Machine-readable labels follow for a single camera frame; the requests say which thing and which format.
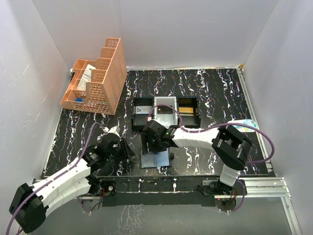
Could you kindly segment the dark card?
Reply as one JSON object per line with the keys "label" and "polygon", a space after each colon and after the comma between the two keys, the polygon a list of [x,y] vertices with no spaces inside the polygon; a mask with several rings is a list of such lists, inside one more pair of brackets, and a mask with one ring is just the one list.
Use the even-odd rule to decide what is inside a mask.
{"label": "dark card", "polygon": [[173,113],[173,109],[171,106],[158,106],[157,114],[158,115],[171,115]]}

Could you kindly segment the card in left bin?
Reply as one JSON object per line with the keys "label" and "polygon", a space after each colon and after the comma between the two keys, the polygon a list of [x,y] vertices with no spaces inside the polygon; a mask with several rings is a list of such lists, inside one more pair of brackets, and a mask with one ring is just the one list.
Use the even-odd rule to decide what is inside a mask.
{"label": "card in left bin", "polygon": [[152,106],[136,106],[135,113],[137,115],[148,115],[152,110]]}

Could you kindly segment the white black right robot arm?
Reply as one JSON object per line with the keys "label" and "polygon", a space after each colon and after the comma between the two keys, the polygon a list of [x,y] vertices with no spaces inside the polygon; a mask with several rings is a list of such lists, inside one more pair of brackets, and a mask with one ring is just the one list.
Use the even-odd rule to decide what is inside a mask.
{"label": "white black right robot arm", "polygon": [[199,147],[212,149],[223,162],[217,181],[201,186],[208,194],[230,194],[245,168],[252,142],[230,123],[205,129],[171,125],[169,128],[156,120],[147,122],[141,132],[142,153],[157,154],[170,147]]}

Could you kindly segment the blue white blister pack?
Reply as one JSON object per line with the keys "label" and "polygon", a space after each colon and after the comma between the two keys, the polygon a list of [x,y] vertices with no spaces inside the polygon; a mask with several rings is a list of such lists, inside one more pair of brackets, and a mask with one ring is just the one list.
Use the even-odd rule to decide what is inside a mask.
{"label": "blue white blister pack", "polygon": [[[239,123],[239,124],[244,124],[244,125],[251,126],[251,127],[256,128],[256,129],[259,129],[258,123],[255,122],[252,119],[232,120],[232,121],[229,121],[228,123]],[[239,130],[240,132],[242,132],[242,133],[252,133],[252,132],[255,132],[255,130],[247,128],[247,127],[244,127],[244,126],[234,125],[234,127],[237,130]]]}

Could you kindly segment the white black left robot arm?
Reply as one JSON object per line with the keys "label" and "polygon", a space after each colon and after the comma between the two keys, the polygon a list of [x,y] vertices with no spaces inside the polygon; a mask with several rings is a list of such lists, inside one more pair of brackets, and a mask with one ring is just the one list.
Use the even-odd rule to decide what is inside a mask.
{"label": "white black left robot arm", "polygon": [[112,170],[115,163],[128,163],[134,155],[123,137],[106,134],[100,143],[89,145],[82,157],[45,180],[20,185],[9,207],[12,219],[23,232],[35,231],[63,204],[80,195],[98,192],[100,181],[94,174],[96,171]]}

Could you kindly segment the white middle bin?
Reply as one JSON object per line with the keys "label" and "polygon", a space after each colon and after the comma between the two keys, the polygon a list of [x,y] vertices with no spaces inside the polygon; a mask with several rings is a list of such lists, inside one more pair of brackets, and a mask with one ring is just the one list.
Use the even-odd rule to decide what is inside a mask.
{"label": "white middle bin", "polygon": [[178,124],[177,98],[175,96],[155,96],[154,97],[154,119],[161,125],[169,128]]}

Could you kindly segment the gold card in right bin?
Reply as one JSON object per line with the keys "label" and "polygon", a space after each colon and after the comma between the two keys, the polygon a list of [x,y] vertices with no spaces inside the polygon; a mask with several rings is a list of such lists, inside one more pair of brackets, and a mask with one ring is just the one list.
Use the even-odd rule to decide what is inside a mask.
{"label": "gold card in right bin", "polygon": [[179,114],[181,116],[195,116],[197,114],[197,108],[194,106],[179,106]]}

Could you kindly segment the black right bin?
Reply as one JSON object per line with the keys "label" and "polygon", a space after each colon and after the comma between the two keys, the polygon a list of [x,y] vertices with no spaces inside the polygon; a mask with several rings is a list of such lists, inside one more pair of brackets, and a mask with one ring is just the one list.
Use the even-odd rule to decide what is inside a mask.
{"label": "black right bin", "polygon": [[186,128],[200,128],[201,115],[197,98],[192,96],[178,97],[177,103],[182,124]]}

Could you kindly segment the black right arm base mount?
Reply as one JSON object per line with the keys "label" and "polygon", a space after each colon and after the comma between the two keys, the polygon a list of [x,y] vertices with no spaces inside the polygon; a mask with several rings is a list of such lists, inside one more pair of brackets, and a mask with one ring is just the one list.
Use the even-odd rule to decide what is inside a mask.
{"label": "black right arm base mount", "polygon": [[219,180],[203,180],[194,189],[204,196],[226,196],[228,199],[234,199],[236,196],[246,196],[247,189],[243,180],[237,180],[234,186],[228,186]]}

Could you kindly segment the black left bin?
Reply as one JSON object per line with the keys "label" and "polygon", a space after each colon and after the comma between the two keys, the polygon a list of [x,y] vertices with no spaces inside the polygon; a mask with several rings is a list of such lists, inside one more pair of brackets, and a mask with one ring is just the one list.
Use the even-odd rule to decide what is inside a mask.
{"label": "black left bin", "polygon": [[148,115],[137,115],[135,113],[136,106],[154,106],[153,97],[134,97],[132,104],[132,131],[141,132],[147,123]]}

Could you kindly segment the black leather card holder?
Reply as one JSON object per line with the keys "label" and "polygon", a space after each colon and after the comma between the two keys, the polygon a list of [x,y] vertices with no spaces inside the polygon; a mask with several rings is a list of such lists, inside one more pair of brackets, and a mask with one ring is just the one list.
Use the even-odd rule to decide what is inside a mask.
{"label": "black leather card holder", "polygon": [[174,154],[168,151],[168,154],[156,154],[149,152],[148,154],[142,154],[141,152],[141,167],[140,168],[158,168],[158,167],[170,167]]}

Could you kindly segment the orange plastic desk organizer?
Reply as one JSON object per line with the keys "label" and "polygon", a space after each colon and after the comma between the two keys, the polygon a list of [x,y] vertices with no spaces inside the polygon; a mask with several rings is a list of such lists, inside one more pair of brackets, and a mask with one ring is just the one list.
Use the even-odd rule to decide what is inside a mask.
{"label": "orange plastic desk organizer", "polygon": [[[88,64],[96,69],[91,72],[86,90],[78,90],[77,85]],[[61,100],[62,108],[114,115],[127,77],[122,39],[107,38],[99,58],[95,61],[78,59],[72,69],[74,76]],[[77,98],[85,102],[77,103]]]}

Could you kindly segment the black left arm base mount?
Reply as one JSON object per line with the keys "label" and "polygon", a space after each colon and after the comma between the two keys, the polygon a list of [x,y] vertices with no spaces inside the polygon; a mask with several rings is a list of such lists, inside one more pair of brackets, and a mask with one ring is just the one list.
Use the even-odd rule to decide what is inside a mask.
{"label": "black left arm base mount", "polygon": [[100,183],[100,197],[113,197],[116,195],[115,181],[101,181]]}

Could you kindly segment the black bin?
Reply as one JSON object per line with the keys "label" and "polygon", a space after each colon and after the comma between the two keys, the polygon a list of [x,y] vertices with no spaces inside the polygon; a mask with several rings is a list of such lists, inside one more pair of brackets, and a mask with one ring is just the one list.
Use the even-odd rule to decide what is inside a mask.
{"label": "black bin", "polygon": [[134,97],[132,104],[132,131],[141,132],[147,123],[148,115],[137,115],[135,113],[136,106],[154,106],[153,97]]}
{"label": "black bin", "polygon": [[178,97],[177,103],[182,124],[186,128],[200,128],[201,115],[197,98],[192,96]]}

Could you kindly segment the white paper packet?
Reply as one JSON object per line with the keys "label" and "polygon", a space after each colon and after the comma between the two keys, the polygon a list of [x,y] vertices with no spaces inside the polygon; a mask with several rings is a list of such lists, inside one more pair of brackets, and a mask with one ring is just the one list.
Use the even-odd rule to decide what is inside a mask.
{"label": "white paper packet", "polygon": [[82,77],[77,85],[78,90],[85,91],[86,90],[86,83],[91,81],[91,72],[92,70],[96,69],[96,67],[88,64],[86,69],[84,70]]}

